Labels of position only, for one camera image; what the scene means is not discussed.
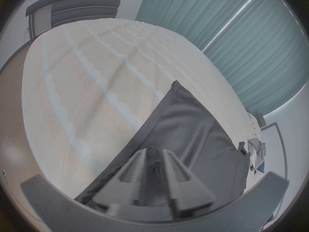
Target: green curtain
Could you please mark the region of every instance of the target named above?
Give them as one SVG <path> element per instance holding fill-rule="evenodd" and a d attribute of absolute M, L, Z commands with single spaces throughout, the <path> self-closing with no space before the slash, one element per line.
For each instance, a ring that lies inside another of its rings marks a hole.
<path fill-rule="evenodd" d="M 143 0 L 136 20 L 175 31 L 200 50 L 248 0 Z M 281 0 L 252 0 L 204 54 L 244 107 L 263 115 L 309 79 L 309 47 Z"/>

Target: crumpled garment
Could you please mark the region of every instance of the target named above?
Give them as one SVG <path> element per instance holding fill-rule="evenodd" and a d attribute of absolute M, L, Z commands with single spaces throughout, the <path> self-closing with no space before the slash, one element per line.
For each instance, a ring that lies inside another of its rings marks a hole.
<path fill-rule="evenodd" d="M 257 152 L 257 158 L 255 159 L 255 167 L 251 170 L 257 169 L 264 162 L 266 155 L 265 143 L 261 142 L 258 138 L 251 138 L 248 140 L 248 152 L 252 155 L 254 150 Z"/>

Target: mattress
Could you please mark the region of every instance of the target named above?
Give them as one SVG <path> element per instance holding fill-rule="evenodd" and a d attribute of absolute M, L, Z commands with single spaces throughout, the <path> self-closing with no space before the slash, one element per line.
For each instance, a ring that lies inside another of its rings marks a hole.
<path fill-rule="evenodd" d="M 215 117 L 235 147 L 252 138 L 232 87 L 192 43 L 124 19 L 65 24 L 31 45 L 22 108 L 29 145 L 46 178 L 71 198 L 141 128 L 178 80 Z M 247 188 L 254 183 L 248 175 Z"/>

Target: teal curtain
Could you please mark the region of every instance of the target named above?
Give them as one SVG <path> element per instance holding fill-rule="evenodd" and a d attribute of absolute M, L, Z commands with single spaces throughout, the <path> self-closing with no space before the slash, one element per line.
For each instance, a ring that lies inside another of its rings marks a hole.
<path fill-rule="evenodd" d="M 203 50 L 248 0 L 143 0 L 136 20 L 175 31 Z M 309 79 L 309 47 L 281 0 L 252 0 L 204 54 L 244 107 L 263 115 Z"/>

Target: curtain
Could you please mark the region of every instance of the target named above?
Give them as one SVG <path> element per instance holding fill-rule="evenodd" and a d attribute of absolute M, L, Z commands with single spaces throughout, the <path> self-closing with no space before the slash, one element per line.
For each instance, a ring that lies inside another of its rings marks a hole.
<path fill-rule="evenodd" d="M 181 34 L 203 50 L 248 0 L 143 0 L 135 20 Z"/>
<path fill-rule="evenodd" d="M 136 20 L 175 31 L 203 50 L 248 0 L 143 0 Z M 263 115 L 309 79 L 309 47 L 281 0 L 252 0 L 204 54 L 244 107 Z"/>
<path fill-rule="evenodd" d="M 253 0 L 204 54 L 251 113 L 270 113 L 309 79 L 309 46 L 281 0 Z"/>

